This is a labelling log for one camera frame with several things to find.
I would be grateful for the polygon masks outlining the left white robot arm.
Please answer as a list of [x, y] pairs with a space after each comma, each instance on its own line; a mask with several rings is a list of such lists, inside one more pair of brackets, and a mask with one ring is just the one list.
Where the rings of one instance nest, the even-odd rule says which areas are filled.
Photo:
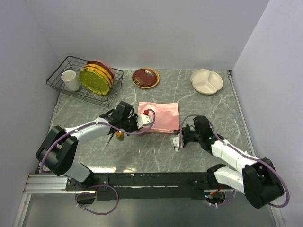
[[136, 114], [130, 104], [120, 102], [115, 109], [89, 123], [66, 129], [55, 126], [36, 153], [36, 158], [41, 162], [40, 172], [65, 175], [75, 179], [81, 189], [89, 190], [94, 184], [94, 178], [88, 167], [74, 160], [77, 148], [97, 137], [117, 131], [134, 134], [149, 123], [151, 119], [148, 111]]

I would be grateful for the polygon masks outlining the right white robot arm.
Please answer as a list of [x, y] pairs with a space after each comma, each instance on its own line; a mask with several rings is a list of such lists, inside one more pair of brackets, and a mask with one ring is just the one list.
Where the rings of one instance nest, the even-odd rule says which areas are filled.
[[268, 158], [249, 155], [219, 135], [206, 116], [193, 115], [194, 128], [186, 125], [175, 131], [171, 144], [176, 151], [188, 143], [198, 143], [201, 148], [226, 165], [210, 168], [207, 183], [211, 188], [226, 185], [243, 193], [248, 202], [259, 209], [265, 205], [283, 208], [290, 201], [289, 190]]

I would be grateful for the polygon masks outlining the pink satin napkin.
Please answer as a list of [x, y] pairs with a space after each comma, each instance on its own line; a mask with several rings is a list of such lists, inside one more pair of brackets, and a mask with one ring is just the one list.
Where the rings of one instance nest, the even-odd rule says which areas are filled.
[[142, 114], [147, 109], [152, 109], [156, 113], [155, 123], [151, 129], [147, 131], [147, 133], [173, 134], [174, 130], [179, 129], [178, 103], [159, 104], [151, 102], [139, 102], [139, 114]]

